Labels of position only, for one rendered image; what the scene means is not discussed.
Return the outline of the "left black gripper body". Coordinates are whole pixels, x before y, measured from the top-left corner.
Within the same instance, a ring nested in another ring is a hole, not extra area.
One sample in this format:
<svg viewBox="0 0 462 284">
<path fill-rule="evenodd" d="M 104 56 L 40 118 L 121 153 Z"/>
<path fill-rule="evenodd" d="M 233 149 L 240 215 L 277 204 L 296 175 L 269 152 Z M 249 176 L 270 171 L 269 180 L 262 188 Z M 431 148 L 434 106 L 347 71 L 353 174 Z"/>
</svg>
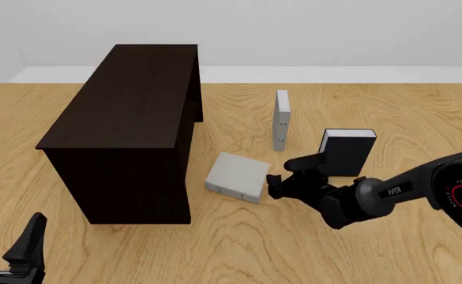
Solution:
<svg viewBox="0 0 462 284">
<path fill-rule="evenodd" d="M 42 284 L 43 279 L 44 271 L 35 267 L 26 273 L 0 271 L 0 284 Z"/>
</svg>

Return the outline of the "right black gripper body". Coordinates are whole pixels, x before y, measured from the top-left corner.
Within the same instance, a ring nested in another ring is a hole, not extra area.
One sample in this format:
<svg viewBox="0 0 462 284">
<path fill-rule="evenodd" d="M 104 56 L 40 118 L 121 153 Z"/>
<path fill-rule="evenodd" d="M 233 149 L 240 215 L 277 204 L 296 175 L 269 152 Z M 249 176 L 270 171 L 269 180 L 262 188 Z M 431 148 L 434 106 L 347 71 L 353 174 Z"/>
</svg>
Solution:
<svg viewBox="0 0 462 284">
<path fill-rule="evenodd" d="M 282 197 L 301 200 L 310 207 L 341 207 L 340 198 L 348 186 L 333 186 L 320 174 L 294 172 L 284 180 Z"/>
</svg>

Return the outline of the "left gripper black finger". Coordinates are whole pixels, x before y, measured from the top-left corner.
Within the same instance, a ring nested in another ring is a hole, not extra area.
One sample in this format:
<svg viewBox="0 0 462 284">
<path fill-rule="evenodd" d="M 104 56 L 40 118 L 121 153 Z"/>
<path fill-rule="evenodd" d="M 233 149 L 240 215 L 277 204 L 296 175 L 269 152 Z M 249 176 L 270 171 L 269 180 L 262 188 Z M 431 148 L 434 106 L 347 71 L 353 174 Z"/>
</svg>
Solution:
<svg viewBox="0 0 462 284">
<path fill-rule="evenodd" d="M 43 239 L 47 218 L 36 212 L 29 219 L 24 231 L 13 246 L 3 255 L 10 271 L 29 271 L 36 268 L 44 271 Z"/>
</svg>

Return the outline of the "flat pale grey book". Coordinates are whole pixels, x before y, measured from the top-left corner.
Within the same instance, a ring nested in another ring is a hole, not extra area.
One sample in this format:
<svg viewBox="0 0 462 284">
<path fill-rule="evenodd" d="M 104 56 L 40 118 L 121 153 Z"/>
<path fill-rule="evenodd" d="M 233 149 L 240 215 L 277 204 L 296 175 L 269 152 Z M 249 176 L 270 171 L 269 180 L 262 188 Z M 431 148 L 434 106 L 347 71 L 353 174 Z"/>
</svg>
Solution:
<svg viewBox="0 0 462 284">
<path fill-rule="evenodd" d="M 205 179 L 205 189 L 258 204 L 269 167 L 269 163 L 222 151 Z"/>
</svg>

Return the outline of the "black book with white pages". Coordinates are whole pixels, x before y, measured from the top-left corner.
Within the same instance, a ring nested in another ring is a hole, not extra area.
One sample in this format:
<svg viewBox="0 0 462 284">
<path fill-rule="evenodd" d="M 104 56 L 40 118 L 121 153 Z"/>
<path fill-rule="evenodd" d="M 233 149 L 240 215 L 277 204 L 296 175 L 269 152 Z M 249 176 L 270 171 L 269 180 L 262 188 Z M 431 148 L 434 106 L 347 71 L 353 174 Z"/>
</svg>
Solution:
<svg viewBox="0 0 462 284">
<path fill-rule="evenodd" d="M 325 129 L 319 153 L 326 163 L 319 166 L 328 177 L 358 177 L 377 136 L 372 129 Z"/>
</svg>

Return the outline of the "upright pale grey book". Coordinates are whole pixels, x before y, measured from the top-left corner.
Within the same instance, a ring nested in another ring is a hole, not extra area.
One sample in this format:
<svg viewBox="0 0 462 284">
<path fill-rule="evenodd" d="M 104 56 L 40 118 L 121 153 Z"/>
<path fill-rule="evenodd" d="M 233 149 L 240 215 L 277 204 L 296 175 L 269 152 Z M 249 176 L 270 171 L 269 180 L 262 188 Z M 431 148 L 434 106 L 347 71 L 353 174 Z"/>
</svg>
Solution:
<svg viewBox="0 0 462 284">
<path fill-rule="evenodd" d="M 274 151 L 283 151 L 286 146 L 291 106 L 287 90 L 277 90 L 272 121 L 272 141 Z"/>
</svg>

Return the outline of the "dark brown wooden cabinet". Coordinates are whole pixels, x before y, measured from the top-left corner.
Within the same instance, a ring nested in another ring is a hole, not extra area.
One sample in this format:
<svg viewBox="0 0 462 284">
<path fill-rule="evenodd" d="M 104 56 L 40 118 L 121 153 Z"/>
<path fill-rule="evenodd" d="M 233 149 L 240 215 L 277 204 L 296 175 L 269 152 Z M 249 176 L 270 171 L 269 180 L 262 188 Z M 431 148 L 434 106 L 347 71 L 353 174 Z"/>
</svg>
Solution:
<svg viewBox="0 0 462 284">
<path fill-rule="evenodd" d="M 197 46 L 118 44 L 36 145 L 91 224 L 190 224 Z"/>
</svg>

